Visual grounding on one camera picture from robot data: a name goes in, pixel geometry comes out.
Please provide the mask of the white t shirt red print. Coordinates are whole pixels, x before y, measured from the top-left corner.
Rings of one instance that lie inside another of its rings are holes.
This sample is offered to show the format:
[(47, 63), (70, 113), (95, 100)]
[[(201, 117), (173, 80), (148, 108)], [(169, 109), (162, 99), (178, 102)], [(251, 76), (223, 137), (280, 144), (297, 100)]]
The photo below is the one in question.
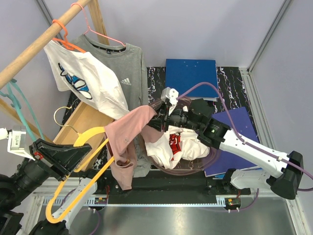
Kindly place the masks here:
[(197, 139), (194, 130), (169, 126), (155, 143), (146, 143), (148, 156), (165, 169), (176, 167), (182, 156), (189, 156), (191, 160), (207, 156), (210, 148)]

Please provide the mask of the pink t shirt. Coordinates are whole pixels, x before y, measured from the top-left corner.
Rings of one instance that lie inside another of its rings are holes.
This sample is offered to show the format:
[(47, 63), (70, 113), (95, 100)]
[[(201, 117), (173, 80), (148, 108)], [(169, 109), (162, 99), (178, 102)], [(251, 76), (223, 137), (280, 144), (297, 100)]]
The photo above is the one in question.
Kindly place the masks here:
[(130, 190), (134, 177), (145, 177), (150, 171), (145, 143), (154, 143), (162, 136), (148, 126), (155, 115), (151, 106), (143, 105), (105, 126), (110, 153), (114, 157), (111, 172), (122, 190)]

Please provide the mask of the white t shirt blue graphic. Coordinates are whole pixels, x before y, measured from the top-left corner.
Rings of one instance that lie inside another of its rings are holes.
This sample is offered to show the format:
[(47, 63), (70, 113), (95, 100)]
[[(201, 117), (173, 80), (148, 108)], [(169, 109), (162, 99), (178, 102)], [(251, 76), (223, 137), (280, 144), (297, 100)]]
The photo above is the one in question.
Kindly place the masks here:
[(44, 51), (59, 91), (72, 91), (82, 102), (113, 119), (129, 113), (117, 76), (90, 52), (70, 51), (55, 41)]

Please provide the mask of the orange plastic hanger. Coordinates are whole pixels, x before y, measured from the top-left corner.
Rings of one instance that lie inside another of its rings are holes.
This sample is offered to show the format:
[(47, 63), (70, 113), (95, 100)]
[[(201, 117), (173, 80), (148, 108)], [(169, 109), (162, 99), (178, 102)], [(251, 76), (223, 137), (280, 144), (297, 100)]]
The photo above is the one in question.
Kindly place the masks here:
[(67, 50), (78, 51), (78, 52), (81, 52), (81, 53), (86, 53), (85, 50), (83, 50), (80, 47), (78, 47), (78, 46), (76, 46), (76, 45), (74, 45), (74, 44), (69, 42), (69, 40), (67, 39), (68, 31), (67, 31), (66, 27), (59, 20), (53, 19), (52, 22), (53, 23), (57, 23), (63, 29), (63, 31), (65, 32), (64, 35), (63, 35), (63, 39), (58, 39), (58, 38), (54, 37), (52, 39), (53, 41), (61, 43)]

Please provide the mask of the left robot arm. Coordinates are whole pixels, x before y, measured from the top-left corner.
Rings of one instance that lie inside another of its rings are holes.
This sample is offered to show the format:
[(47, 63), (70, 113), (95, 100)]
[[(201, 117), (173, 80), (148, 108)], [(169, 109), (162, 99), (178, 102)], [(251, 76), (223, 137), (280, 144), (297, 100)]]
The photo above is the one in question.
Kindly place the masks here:
[(67, 235), (81, 208), (105, 190), (99, 177), (81, 179), (65, 202), (61, 191), (70, 173), (91, 151), (88, 143), (58, 145), (38, 139), (14, 175), (0, 177), (2, 235)]

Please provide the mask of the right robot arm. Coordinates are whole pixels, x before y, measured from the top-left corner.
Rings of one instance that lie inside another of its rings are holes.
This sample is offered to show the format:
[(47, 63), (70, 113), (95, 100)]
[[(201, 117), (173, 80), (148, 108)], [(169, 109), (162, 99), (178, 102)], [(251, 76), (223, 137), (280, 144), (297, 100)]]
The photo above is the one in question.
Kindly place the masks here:
[(259, 167), (229, 169), (222, 181), (224, 192), (233, 194), (239, 189), (258, 188), (270, 189), (285, 199), (296, 198), (303, 176), (302, 154), (280, 152), (241, 136), (234, 128), (214, 119), (213, 108), (203, 99), (193, 100), (187, 111), (169, 110), (169, 101), (162, 102), (148, 125), (164, 132), (169, 126), (194, 130), (207, 147), (235, 154)]

